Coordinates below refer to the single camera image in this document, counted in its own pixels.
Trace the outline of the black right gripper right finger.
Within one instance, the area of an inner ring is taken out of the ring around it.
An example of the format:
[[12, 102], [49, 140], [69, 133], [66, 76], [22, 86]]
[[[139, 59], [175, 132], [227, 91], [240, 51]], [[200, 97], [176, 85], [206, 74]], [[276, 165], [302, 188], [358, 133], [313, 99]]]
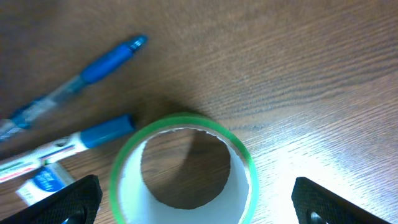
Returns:
[[300, 224], [388, 224], [306, 177], [297, 177], [291, 199]]

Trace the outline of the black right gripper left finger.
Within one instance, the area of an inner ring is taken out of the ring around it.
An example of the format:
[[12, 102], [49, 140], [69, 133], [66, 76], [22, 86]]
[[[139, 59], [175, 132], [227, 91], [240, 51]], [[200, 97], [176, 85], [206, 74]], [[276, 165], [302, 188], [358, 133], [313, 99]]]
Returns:
[[1, 220], [1, 224], [92, 224], [100, 207], [103, 193], [96, 175], [68, 185], [49, 197]]

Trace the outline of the green tape roll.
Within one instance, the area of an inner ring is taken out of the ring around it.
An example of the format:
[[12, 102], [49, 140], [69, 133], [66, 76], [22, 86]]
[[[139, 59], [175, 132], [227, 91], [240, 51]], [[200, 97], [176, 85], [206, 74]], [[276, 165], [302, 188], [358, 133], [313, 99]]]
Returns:
[[[216, 137], [226, 145], [231, 156], [230, 173], [221, 193], [191, 210], [159, 202], [141, 174], [147, 142], [158, 134], [179, 129], [196, 129]], [[171, 114], [133, 134], [117, 155], [109, 180], [109, 206], [118, 223], [250, 223], [258, 198], [258, 174], [245, 145], [224, 126], [195, 113]]]

